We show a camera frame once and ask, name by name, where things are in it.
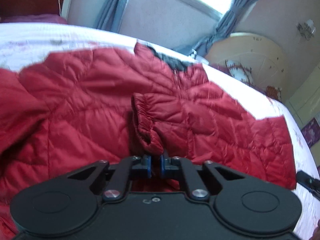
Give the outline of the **red quilted puffer jacket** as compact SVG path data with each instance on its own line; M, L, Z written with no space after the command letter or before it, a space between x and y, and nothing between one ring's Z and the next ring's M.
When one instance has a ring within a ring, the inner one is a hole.
M256 119L201 64L173 70L136 44L1 69L1 239L17 233L9 205L26 187L98 160L163 152L296 188L284 117Z

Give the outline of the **white red embroidered pillow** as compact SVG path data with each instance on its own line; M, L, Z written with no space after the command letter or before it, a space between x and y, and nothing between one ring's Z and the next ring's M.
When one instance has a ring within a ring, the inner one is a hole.
M242 83L253 87L254 80L252 76L252 69L243 66L238 61L233 60L225 60L225 66L228 69L231 76Z

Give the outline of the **beige round headboard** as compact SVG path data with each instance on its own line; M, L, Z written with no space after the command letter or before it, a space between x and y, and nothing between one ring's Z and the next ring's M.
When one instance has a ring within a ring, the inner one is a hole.
M254 84L259 88L281 88L281 99L289 94L289 59L282 48L264 36L252 33L232 33L215 42L205 59L210 64L232 60L251 68Z

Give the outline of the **white floral bed sheet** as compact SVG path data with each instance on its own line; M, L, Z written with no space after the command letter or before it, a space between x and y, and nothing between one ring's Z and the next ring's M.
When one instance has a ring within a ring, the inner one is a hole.
M132 37L92 28L53 23L3 23L1 69L19 72L27 66L43 62L51 53L63 51L120 48L132 53L136 44L147 45ZM295 119L282 103L269 99L211 66L201 65L209 81L221 87L256 119L284 117L293 146L295 169L318 177L311 151Z

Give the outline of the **left blue curtain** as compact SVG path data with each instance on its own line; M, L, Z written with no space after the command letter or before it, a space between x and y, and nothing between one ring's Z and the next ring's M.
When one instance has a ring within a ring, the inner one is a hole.
M119 33L128 1L129 0L106 0L95 21L95 28Z

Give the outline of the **blue curtain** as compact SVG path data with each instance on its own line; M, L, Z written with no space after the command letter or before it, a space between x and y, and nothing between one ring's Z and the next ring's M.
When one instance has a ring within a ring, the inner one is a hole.
M129 0L106 0L95 21L95 28L119 33L128 1Z
M227 38L236 28L245 11L258 0L232 0L231 6L222 16L213 32L201 39L195 46L197 54L205 56L213 43Z

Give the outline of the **magenta pillow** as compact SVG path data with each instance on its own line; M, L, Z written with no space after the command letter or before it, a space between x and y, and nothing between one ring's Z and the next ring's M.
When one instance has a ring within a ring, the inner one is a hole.
M67 24L67 21L63 17L58 16L58 15L42 14L42 15L1 17L1 23L56 23L56 24Z

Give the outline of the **right blue curtain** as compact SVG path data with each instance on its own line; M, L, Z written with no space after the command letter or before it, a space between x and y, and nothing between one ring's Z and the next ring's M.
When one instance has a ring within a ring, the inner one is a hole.
M201 39L195 46L197 54L205 56L213 43L227 38L236 28L245 11L258 0L232 0L231 6L222 16L213 32Z

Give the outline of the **wall lamp fixture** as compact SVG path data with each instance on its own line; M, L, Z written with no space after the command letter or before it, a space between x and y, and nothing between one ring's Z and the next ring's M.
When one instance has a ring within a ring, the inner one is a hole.
M313 20L309 19L303 24L297 24L297 30L299 31L301 37L305 38L307 41L314 37L316 32L316 27Z

